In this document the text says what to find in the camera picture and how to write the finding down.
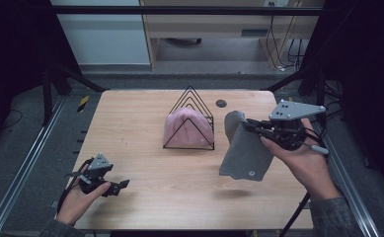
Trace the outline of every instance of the sleeve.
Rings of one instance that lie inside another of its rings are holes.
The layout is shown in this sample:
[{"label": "sleeve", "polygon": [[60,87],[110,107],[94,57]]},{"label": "sleeve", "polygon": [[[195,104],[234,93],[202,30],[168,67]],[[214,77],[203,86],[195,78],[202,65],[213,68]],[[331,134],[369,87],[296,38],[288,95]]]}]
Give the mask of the sleeve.
[{"label": "sleeve", "polygon": [[314,236],[363,236],[343,197],[310,203]]},{"label": "sleeve", "polygon": [[40,237],[84,237],[86,234],[57,220],[51,220],[43,228]]}]

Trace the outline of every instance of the aluminum rail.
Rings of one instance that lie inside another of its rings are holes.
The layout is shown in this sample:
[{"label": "aluminum rail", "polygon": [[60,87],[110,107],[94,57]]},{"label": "aluminum rail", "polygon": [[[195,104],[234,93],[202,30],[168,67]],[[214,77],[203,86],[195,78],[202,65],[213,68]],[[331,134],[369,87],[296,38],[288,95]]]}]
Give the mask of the aluminum rail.
[{"label": "aluminum rail", "polygon": [[[304,103],[313,103],[308,98],[303,98]],[[320,126],[317,123],[312,124],[318,131]],[[352,213],[357,220],[358,226],[360,227],[363,235],[366,237],[380,237],[379,231],[367,210],[366,205],[361,199],[360,194],[355,187],[348,171],[346,170],[342,159],[339,156],[336,148],[333,145],[331,138],[326,134],[324,136],[324,143],[330,151],[329,164],[334,168],[336,178],[341,186],[343,193],[349,203]]]},{"label": "aluminum rail", "polygon": [[60,96],[59,100],[56,102],[54,110],[53,110],[53,116],[49,123],[44,126],[39,134],[37,139],[35,140],[34,144],[32,145],[31,150],[29,151],[28,155],[26,156],[23,164],[20,167],[20,170],[16,174],[12,184],[10,185],[7,193],[4,195],[3,199],[0,202],[0,231],[3,227],[11,209],[13,208],[14,203],[16,202],[17,198],[19,197],[19,194],[21,190],[23,189],[24,184],[26,183],[26,180],[29,177],[29,174],[32,171],[33,166],[35,165],[38,156],[40,155],[47,139],[49,138],[49,135],[51,131],[53,130],[56,121],[62,111],[63,104],[66,101],[66,97]]},{"label": "aluminum rail", "polygon": [[342,9],[316,7],[206,7],[206,6],[28,6],[31,11],[47,11],[55,14],[94,15],[237,15],[237,16],[323,16],[336,15]]}]

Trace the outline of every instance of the finger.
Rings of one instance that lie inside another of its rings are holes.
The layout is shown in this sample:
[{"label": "finger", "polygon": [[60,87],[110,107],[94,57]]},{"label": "finger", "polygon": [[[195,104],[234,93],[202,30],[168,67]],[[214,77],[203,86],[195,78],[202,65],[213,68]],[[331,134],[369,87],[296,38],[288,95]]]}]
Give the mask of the finger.
[{"label": "finger", "polygon": [[274,141],[261,137],[262,144],[274,155],[277,156],[277,152],[281,151],[282,148],[277,145]]},{"label": "finger", "polygon": [[312,127],[311,121],[309,121],[309,119],[307,119],[307,118],[302,118],[301,121],[302,121],[302,124],[303,124],[306,128],[314,129],[314,128]]},{"label": "finger", "polygon": [[100,186],[98,186],[95,190],[93,190],[88,194],[90,201],[94,201],[95,199],[103,195],[109,189],[110,186],[111,186],[110,182],[105,182]]},{"label": "finger", "polygon": [[[85,170],[87,170],[88,166],[89,166],[89,164],[85,164],[83,166],[83,168],[81,169],[81,174],[84,173]],[[77,179],[74,182],[74,186],[78,185],[79,182],[80,182],[80,177],[77,177]]]}]

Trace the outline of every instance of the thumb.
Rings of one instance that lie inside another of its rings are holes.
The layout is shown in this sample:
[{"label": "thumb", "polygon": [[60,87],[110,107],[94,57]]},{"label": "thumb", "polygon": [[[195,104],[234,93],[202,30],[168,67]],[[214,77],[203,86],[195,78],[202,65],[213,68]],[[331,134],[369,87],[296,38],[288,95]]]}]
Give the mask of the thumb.
[{"label": "thumb", "polygon": [[260,137],[260,140],[262,141],[262,144],[266,147],[266,148],[268,148],[268,149],[271,149],[271,143],[272,143],[272,141],[271,140],[268,140],[267,138],[265,138],[265,137]]},{"label": "thumb", "polygon": [[265,137],[260,137],[262,144],[275,156],[277,156],[277,152],[281,150],[281,147],[278,146],[274,141],[267,139]]},{"label": "thumb", "polygon": [[109,189],[110,186],[111,186],[110,182],[105,182],[105,183],[101,184],[100,186],[98,186],[95,190],[90,192],[89,197],[90,197],[91,201],[94,201],[95,199],[100,197],[102,194],[104,194]]}]

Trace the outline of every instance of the wall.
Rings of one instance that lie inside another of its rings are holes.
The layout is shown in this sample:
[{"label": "wall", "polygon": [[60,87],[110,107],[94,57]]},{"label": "wall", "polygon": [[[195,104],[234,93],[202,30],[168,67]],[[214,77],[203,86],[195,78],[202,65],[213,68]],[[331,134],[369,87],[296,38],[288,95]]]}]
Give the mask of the wall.
[{"label": "wall", "polygon": [[[138,6],[137,0],[51,0],[52,5]],[[150,66],[139,15],[58,15],[83,70],[118,70]]]}]

